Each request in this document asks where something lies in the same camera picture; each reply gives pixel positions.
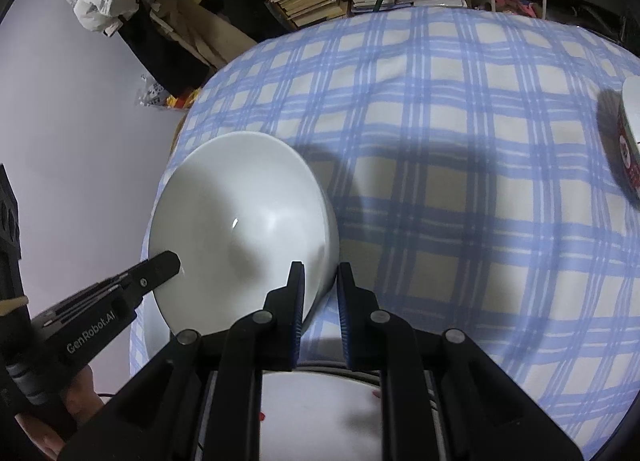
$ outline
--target white lid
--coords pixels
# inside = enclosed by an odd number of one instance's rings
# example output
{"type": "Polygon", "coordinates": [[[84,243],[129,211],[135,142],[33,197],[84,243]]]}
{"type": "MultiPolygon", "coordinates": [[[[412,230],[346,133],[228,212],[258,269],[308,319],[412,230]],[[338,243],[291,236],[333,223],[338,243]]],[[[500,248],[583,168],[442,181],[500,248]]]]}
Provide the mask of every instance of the white lid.
{"type": "Polygon", "coordinates": [[[622,104],[634,141],[640,141],[640,76],[629,76],[622,86],[622,104]]]}

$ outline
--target human hand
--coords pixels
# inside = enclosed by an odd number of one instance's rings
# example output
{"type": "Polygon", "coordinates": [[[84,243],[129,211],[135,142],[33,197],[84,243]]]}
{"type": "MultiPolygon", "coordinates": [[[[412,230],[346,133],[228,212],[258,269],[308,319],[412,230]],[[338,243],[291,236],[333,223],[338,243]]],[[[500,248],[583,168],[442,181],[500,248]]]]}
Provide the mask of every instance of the human hand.
{"type": "MultiPolygon", "coordinates": [[[[66,409],[78,426],[84,425],[104,404],[94,389],[94,373],[88,365],[73,379],[62,394],[66,409]]],[[[55,460],[65,446],[62,438],[49,426],[29,414],[18,414],[16,420],[33,443],[55,460]]]]}

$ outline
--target white bowl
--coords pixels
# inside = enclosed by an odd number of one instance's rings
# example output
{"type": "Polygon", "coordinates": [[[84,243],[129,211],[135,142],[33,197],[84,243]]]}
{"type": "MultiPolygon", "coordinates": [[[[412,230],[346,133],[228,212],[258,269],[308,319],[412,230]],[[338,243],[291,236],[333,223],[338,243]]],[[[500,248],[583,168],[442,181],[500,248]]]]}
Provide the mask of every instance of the white bowl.
{"type": "Polygon", "coordinates": [[[149,256],[172,250],[180,273],[154,291],[172,332],[228,329],[261,309],[305,265],[303,317],[331,288],[338,263],[335,215],[305,161],[260,132],[203,144],[177,168],[151,223],[149,256]]]}

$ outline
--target silver bolt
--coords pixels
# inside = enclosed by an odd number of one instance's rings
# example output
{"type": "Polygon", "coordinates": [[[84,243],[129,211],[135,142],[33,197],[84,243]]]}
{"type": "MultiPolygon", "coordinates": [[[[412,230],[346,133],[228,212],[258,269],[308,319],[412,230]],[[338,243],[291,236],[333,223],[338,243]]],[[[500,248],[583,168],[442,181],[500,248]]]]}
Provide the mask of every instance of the silver bolt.
{"type": "Polygon", "coordinates": [[[264,309],[254,313],[254,322],[257,324],[268,324],[273,319],[273,315],[264,309]]]}
{"type": "Polygon", "coordinates": [[[193,329],[183,329],[175,337],[179,344],[188,346],[198,339],[198,332],[193,329]]]}
{"type": "Polygon", "coordinates": [[[391,320],[391,315],[386,311],[382,311],[382,309],[377,309],[369,315],[369,318],[376,324],[386,324],[391,320]]]}
{"type": "Polygon", "coordinates": [[[465,333],[460,329],[449,329],[444,333],[444,337],[452,344],[461,344],[465,341],[465,333]]]}

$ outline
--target tablecloth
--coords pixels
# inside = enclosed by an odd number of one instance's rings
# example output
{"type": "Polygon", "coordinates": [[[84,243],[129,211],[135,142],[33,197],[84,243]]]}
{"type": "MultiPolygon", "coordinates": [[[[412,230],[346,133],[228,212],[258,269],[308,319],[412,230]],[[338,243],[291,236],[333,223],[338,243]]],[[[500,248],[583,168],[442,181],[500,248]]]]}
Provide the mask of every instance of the tablecloth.
{"type": "MultiPolygon", "coordinates": [[[[326,188],[358,285],[414,327],[463,329],[588,459],[640,388],[640,224],[615,138],[630,75],[640,61],[618,46],[519,16],[319,24],[209,81],[158,195],[219,134],[286,141],[326,188]]],[[[339,334],[331,296],[302,358],[339,358],[339,334]]]]}

